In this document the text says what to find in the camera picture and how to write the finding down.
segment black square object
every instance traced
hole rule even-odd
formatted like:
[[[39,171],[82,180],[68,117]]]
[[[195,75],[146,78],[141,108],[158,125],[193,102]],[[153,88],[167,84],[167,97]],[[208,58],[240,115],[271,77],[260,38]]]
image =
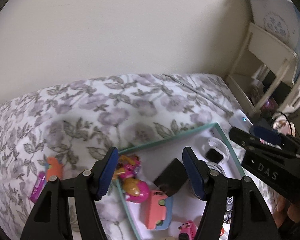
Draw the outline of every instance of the black square object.
[[[153,183],[168,197],[171,197],[178,192],[187,179],[188,174],[182,162],[174,159]]]
[[[206,159],[214,163],[219,163],[223,160],[223,155],[211,148],[206,153]]]

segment metal screw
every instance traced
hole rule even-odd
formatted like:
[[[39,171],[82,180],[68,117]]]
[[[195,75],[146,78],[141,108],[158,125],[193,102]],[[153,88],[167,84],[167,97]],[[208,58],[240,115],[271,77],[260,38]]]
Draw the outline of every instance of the metal screw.
[[[55,181],[56,179],[57,179],[57,176],[56,175],[52,175],[52,176],[50,176],[49,181]]]
[[[90,170],[85,170],[83,171],[82,175],[83,176],[89,176],[92,172]]]
[[[252,179],[249,176],[244,176],[243,180],[248,183],[250,183],[252,181]]]
[[[219,175],[219,171],[217,171],[217,170],[210,170],[210,174],[212,176],[218,176]]]

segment bed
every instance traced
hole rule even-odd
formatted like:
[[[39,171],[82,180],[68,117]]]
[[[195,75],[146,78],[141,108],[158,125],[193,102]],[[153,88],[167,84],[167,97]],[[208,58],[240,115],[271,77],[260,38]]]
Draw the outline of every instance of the bed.
[[[223,80],[211,74],[173,75],[230,111],[240,108]],[[0,226],[19,239],[33,207],[29,201],[46,158],[64,164],[64,179],[77,176],[119,149],[158,141],[218,122],[229,133],[228,114],[161,74],[129,74],[81,80],[26,94],[0,105]],[[232,146],[242,160],[244,150]],[[270,210],[271,189],[252,176]],[[134,239],[114,185],[96,203],[108,239]],[[74,239],[80,239],[70,200]]]

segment white power adapter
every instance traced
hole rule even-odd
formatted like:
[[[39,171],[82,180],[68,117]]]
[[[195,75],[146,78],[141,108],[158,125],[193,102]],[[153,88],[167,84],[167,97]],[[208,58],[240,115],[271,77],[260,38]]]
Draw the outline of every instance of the white power adapter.
[[[240,109],[235,111],[229,118],[229,124],[232,127],[239,128],[247,133],[250,133],[249,130],[253,126],[252,122],[250,122],[248,117]]]

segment white wall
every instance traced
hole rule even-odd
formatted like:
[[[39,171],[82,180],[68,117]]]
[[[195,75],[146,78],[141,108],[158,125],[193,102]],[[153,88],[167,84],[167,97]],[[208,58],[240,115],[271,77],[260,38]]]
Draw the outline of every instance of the white wall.
[[[0,13],[0,103],[122,73],[224,76],[247,0],[9,0]]]

